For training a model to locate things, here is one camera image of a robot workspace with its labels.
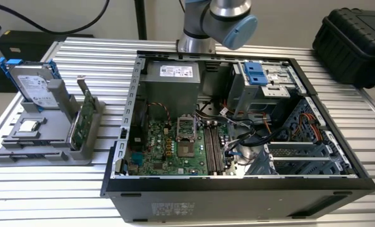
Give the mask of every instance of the motherboard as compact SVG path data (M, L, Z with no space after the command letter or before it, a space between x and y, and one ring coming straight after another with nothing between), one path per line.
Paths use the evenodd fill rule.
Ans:
M227 127L221 125L216 128L219 137L216 138L220 146L228 137ZM176 136L187 135L195 130L193 141L181 139ZM208 175L207 159L207 140L204 127L193 125L191 122L172 122L171 125L163 121L149 121L147 146L143 152L131 154L131 175ZM235 173L235 169L227 170L227 173Z

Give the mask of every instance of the blue latch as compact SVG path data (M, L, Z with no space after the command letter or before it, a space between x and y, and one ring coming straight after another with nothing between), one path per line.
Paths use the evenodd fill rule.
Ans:
M264 76L261 65L257 62L244 62L244 72L249 85L267 85L268 79Z

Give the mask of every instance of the black hard case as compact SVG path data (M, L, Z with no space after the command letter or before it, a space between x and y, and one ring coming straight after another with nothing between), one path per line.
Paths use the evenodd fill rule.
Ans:
M322 23L312 47L334 79L356 87L374 87L375 11L335 9Z

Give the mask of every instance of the warning label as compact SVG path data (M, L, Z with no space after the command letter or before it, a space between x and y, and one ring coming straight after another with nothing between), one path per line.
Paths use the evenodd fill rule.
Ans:
M191 66L163 65L160 77L193 77L193 68Z
M17 76L22 84L22 90L28 93L34 104L44 108L57 107L53 94L46 89L46 81L40 76Z
M155 202L151 204L152 213L156 216L171 215L192 215L195 203L193 202Z

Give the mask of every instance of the black cable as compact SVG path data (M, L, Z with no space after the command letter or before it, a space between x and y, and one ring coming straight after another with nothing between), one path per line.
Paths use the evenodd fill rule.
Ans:
M204 110L204 108L208 106L209 103L211 103L211 101L208 101L208 102L204 104L204 106L200 108L200 111Z
M12 15L14 15L16 17L18 17L21 20L24 20L25 22L28 22L32 26L34 26L38 30L41 30L42 32L45 33L49 33L52 35L68 35L68 34L73 34L76 32L80 32L83 30L85 30L87 28L89 28L97 21L99 19L101 18L101 16L104 15L105 13L105 10L107 10L107 6L109 4L109 1L111 0L105 0L105 5L104 5L104 8L101 9L97 17L95 18L93 21L91 21L89 24L87 24L85 26L77 28L77 29L73 29L71 31L65 31L65 32L54 32L54 31L50 31L48 30L46 28L44 28L42 26L40 26L34 21L32 21L29 18L26 18L22 14L20 14L18 12L16 12L13 9L0 5L0 10L5 11L6 13L10 13Z
M179 4L180 4L180 7L181 7L181 11L183 11L183 13L184 13L184 12L185 12L185 8L183 7L181 0L179 0Z
M244 147L257 147L265 143L268 143L278 135L282 131L287 131L288 132L288 140L291 138L291 129L287 127L280 127L278 130L275 130L267 137L261 138L259 141L256 142L251 142L251 143L244 143L243 141L240 142L240 145Z

